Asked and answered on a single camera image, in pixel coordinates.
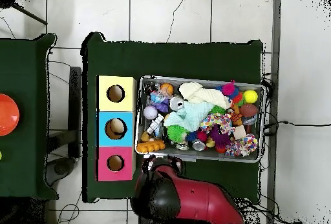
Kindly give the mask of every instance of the yellow box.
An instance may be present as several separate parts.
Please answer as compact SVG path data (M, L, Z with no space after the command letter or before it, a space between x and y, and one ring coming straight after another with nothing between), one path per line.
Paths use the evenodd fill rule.
M133 77L98 76L100 111L136 110L136 80Z

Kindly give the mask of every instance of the box hole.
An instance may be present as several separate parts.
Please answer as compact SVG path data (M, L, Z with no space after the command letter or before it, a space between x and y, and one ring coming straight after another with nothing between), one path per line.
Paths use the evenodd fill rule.
M118 172L124 167L124 159L119 155L113 155L108 158L107 166L109 170Z
M123 101L125 97L124 89L120 85L112 85L107 90L107 97L109 101L113 103L119 103Z
M127 126L122 119L110 119L105 126L105 133L109 139L121 139L127 132Z

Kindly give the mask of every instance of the white ball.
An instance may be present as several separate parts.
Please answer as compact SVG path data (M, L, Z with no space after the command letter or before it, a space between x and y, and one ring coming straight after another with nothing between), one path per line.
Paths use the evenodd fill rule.
M144 116L146 119L155 119L158 116L158 110L153 105L149 105L144 109Z

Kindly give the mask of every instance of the green tablecloth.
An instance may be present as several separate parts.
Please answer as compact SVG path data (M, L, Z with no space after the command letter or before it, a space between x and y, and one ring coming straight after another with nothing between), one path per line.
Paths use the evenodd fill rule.
M47 150L48 49L54 34L29 41L0 39L0 93L10 96L20 112L19 123L0 137L0 196L55 199L44 181Z
M141 157L132 181L95 180L96 76L144 75L201 80L260 83L262 43L248 44L105 42L102 34L89 34L83 56L83 190L85 200L130 198L140 174ZM187 162L186 177L218 183L234 198L258 199L258 163L237 163L198 159Z

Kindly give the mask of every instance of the red robot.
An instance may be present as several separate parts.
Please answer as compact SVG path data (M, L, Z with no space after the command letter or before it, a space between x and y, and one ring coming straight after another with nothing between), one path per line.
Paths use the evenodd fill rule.
M144 160L131 198L133 211L147 219L195 219L210 224L244 224L231 196L221 187L181 177L182 160Z

